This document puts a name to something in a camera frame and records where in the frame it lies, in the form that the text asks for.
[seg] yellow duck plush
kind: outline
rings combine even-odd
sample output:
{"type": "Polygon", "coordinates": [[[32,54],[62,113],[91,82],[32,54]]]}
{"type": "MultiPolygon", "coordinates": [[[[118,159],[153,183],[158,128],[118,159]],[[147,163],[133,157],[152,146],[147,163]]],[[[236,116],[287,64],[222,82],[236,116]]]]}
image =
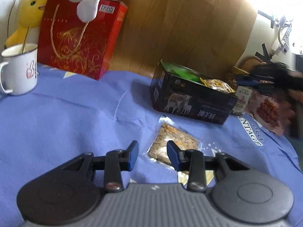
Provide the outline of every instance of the yellow duck plush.
{"type": "Polygon", "coordinates": [[[47,0],[24,0],[19,11],[18,28],[6,40],[8,48],[24,42],[28,27],[38,27],[41,24],[47,0]]]}

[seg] bag of pumpkin seeds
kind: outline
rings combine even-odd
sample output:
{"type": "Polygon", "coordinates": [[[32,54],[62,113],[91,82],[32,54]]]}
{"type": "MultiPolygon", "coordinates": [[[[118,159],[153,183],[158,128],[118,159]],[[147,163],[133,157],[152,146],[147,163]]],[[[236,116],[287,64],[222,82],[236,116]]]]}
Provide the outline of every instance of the bag of pumpkin seeds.
{"type": "Polygon", "coordinates": [[[174,141],[181,150],[201,149],[201,141],[190,135],[186,130],[176,126],[169,117],[162,116],[156,130],[157,134],[145,153],[145,156],[153,162],[160,162],[173,169],[166,149],[167,142],[170,140],[174,141]]]}

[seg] black snack box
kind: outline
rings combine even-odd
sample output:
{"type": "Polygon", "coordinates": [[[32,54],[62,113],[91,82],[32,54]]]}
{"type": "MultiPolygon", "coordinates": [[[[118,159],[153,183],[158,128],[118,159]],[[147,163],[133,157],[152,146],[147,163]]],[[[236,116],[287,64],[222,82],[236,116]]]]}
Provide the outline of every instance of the black snack box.
{"type": "Polygon", "coordinates": [[[149,87],[153,108],[159,112],[224,124],[238,98],[206,87],[209,77],[187,67],[162,60],[149,87]]]}

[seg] black circular pad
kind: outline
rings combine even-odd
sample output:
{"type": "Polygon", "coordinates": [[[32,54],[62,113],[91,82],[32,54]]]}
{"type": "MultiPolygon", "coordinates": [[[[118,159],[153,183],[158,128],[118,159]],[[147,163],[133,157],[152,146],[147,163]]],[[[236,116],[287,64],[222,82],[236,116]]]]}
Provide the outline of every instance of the black circular pad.
{"type": "Polygon", "coordinates": [[[25,220],[64,225],[88,215],[99,203],[99,189],[75,171],[45,174],[21,188],[17,205],[25,220]]]}
{"type": "Polygon", "coordinates": [[[215,185],[210,197],[221,212],[250,224],[281,220],[294,203],[289,187],[254,169],[230,171],[215,185]]]}

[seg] gift box rope handle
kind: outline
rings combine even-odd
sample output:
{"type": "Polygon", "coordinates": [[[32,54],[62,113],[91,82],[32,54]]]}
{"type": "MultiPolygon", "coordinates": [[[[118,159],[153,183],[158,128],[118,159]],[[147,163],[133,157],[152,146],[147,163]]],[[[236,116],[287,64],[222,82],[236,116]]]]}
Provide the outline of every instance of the gift box rope handle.
{"type": "Polygon", "coordinates": [[[53,27],[54,27],[54,22],[55,22],[55,20],[56,20],[56,15],[57,15],[57,11],[58,11],[58,9],[59,9],[59,6],[60,6],[60,4],[58,4],[57,7],[56,7],[56,10],[55,10],[55,13],[54,13],[54,16],[53,16],[52,25],[51,25],[51,43],[52,43],[52,47],[53,47],[53,50],[54,50],[56,56],[57,56],[58,58],[64,60],[64,59],[67,59],[67,58],[69,58],[70,56],[72,56],[72,55],[78,50],[78,47],[79,47],[79,45],[80,45],[80,43],[81,43],[83,34],[84,34],[85,29],[86,29],[86,27],[87,27],[87,25],[88,25],[89,22],[87,22],[87,23],[84,25],[83,30],[82,30],[82,32],[81,32],[81,34],[80,34],[79,41],[78,41],[76,47],[74,48],[74,50],[73,50],[72,52],[70,52],[68,55],[60,55],[60,54],[58,53],[58,51],[56,50],[56,47],[55,47],[55,45],[54,45],[54,40],[53,40],[53,27]]]}

